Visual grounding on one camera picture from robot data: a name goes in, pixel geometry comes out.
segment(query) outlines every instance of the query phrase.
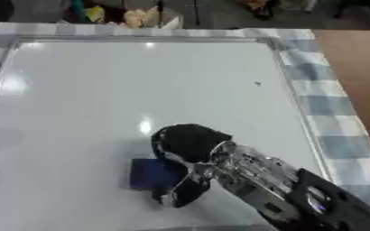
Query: robotic arm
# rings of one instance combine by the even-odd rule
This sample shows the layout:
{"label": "robotic arm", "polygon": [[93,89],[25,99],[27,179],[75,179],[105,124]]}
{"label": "robotic arm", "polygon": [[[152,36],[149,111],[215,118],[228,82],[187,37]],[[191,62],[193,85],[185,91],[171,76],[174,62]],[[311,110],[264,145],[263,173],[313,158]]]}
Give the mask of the robotic arm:
{"label": "robotic arm", "polygon": [[281,231],[370,230],[370,207],[338,186],[280,159],[232,141],[231,135],[201,125],[174,125],[152,137],[164,168],[179,176],[153,197],[183,207],[215,179]]}

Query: blue and white checkered cloth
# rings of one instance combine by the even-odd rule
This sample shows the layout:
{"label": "blue and white checkered cloth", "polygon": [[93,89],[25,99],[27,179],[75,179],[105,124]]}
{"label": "blue and white checkered cloth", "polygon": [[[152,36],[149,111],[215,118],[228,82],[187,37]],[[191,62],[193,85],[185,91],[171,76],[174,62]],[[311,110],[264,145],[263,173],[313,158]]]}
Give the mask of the blue and white checkered cloth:
{"label": "blue and white checkered cloth", "polygon": [[244,29],[127,30],[114,25],[0,23],[0,63],[23,37],[63,36],[85,40],[111,36],[263,38],[276,44],[330,180],[370,204],[370,140],[310,30]]}

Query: blue object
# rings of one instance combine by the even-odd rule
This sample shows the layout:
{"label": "blue object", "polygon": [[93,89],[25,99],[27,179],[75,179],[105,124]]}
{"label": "blue object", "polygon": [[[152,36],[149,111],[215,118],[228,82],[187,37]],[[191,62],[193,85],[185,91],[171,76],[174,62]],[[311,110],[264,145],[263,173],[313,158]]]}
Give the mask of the blue object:
{"label": "blue object", "polygon": [[132,189],[170,188],[179,180],[178,176],[166,171],[157,159],[132,159],[130,171],[130,188]]}
{"label": "blue object", "polygon": [[74,13],[77,15],[77,17],[80,19],[80,21],[85,22],[86,19],[86,12],[84,3],[81,0],[72,0],[71,7],[74,10]]}

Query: whiteboard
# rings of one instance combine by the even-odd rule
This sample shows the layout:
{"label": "whiteboard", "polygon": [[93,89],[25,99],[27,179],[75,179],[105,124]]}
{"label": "whiteboard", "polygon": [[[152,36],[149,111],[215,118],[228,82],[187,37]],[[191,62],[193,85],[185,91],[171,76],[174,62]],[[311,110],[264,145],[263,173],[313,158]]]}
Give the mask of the whiteboard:
{"label": "whiteboard", "polygon": [[128,188],[150,135],[196,123],[320,174],[265,43],[34,41],[0,70],[0,231],[120,231],[264,221],[214,184],[181,209]]}

